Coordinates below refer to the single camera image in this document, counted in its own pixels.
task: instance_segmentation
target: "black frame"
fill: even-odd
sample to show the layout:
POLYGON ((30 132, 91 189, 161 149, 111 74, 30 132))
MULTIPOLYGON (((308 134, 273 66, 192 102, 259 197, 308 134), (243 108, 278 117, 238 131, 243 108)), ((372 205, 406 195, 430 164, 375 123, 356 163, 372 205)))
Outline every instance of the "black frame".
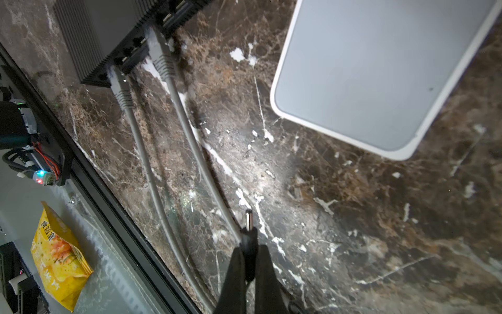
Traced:
POLYGON ((65 160, 65 164, 71 165, 70 178, 152 296, 166 313, 200 314, 199 308, 169 271, 1 43, 0 58, 15 73, 18 79, 16 87, 29 102, 32 110, 36 111, 38 118, 47 126, 61 150, 66 152, 65 157, 71 157, 71 160, 65 160))

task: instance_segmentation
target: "yellow snack bag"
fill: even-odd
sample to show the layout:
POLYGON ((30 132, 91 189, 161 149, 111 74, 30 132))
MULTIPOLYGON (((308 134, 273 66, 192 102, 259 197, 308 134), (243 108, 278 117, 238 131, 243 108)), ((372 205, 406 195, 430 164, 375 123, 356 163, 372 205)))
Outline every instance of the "yellow snack bag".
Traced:
POLYGON ((47 203, 38 222, 31 252, 45 291, 73 312, 92 269, 71 230, 47 203))

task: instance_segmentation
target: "red wire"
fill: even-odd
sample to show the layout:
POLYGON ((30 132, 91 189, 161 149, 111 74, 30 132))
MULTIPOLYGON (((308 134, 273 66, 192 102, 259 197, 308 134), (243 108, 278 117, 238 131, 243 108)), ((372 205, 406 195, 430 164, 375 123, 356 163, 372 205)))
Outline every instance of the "red wire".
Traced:
POLYGON ((42 158, 44 158, 44 161, 47 164, 47 166, 49 166, 52 172, 54 172, 54 174, 56 175, 56 180, 59 179, 59 175, 61 174, 59 170, 59 165, 42 152, 42 149, 40 148, 40 143, 33 143, 33 148, 37 153, 39 153, 42 156, 42 158))

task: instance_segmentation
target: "ethernet cable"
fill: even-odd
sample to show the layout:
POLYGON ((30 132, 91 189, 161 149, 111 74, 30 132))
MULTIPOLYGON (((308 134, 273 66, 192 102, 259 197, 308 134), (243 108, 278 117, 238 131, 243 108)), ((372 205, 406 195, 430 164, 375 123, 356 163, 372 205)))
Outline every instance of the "ethernet cable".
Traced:
POLYGON ((176 114, 178 115, 181 127, 183 129, 183 132, 185 133, 188 145, 192 150, 193 156, 195 157, 195 161, 197 162, 200 173, 204 178, 204 181, 206 182, 214 201, 218 205, 218 208, 220 209, 223 219, 230 229, 230 232, 232 233, 237 243, 240 243, 242 240, 240 226, 233 219, 232 213, 226 206, 218 188, 216 187, 216 184, 214 183, 214 179, 211 175, 211 172, 209 171, 209 168, 207 167, 207 162, 202 155, 200 147, 197 144, 197 140, 195 139, 195 136, 192 132, 192 128, 190 126, 190 122, 188 121, 185 109, 183 108, 183 104, 181 103, 180 97, 178 95, 178 90, 176 89, 176 85, 174 84, 174 77, 176 76, 174 69, 174 58, 171 54, 171 51, 169 50, 168 43, 156 27, 149 27, 146 31, 145 37, 147 39, 150 57, 152 58, 153 64, 159 72, 161 79, 167 84, 169 94, 171 94, 171 100, 173 101, 174 109, 176 110, 176 114))
POLYGON ((145 175, 147 177, 148 185, 150 187, 150 194, 152 195, 154 205, 155 205, 155 210, 157 212, 157 215, 159 216, 160 223, 162 226, 162 229, 164 231, 164 234, 166 235, 167 241, 169 242, 169 245, 171 246, 171 249, 173 250, 174 256, 176 257, 176 260, 178 261, 178 264, 181 267, 181 270, 185 274, 185 277, 188 281, 188 283, 192 286, 192 288, 195 291, 195 294, 199 298, 199 300, 202 302, 204 307, 209 312, 214 311, 214 303, 209 299, 208 295, 209 292, 206 292, 203 290, 197 279, 195 278, 195 274, 192 271, 192 269, 188 266, 186 257, 183 255, 183 252, 181 251, 181 248, 178 244, 178 241, 176 241, 176 237, 174 235, 173 229, 171 228, 171 225, 169 224, 169 221, 167 220, 166 213, 164 211, 164 206, 162 205, 162 201, 159 195, 159 190, 157 189, 157 186, 155 184, 155 177, 152 171, 152 168, 150 166, 150 160, 148 158, 148 153, 145 148, 145 143, 143 142, 143 138, 141 136, 140 128, 138 126, 138 121, 136 120, 136 117, 134 116, 133 112, 133 99, 131 96, 131 90, 129 83, 127 81, 126 76, 121 73, 116 66, 111 66, 108 69, 108 78, 111 83, 111 90, 113 94, 115 95, 115 98, 118 101, 118 104, 120 105, 120 108, 123 110, 125 113, 125 116, 129 122, 129 125, 131 126, 131 132, 134 137, 134 141, 136 143, 136 146, 139 151, 140 159, 143 164, 143 170, 145 172, 145 175))

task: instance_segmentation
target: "black power cable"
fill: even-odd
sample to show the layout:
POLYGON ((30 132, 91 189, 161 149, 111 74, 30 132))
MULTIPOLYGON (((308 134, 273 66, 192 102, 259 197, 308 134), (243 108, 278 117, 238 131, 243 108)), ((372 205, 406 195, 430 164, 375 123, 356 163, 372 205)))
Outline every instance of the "black power cable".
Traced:
POLYGON ((16 172, 23 172, 27 177, 31 178, 33 177, 33 173, 39 170, 38 167, 35 165, 26 167, 15 162, 18 158, 25 164, 29 162, 30 159, 28 158, 27 153, 29 153, 29 151, 22 148, 14 148, 6 152, 2 156, 2 160, 9 166, 10 169, 16 172))

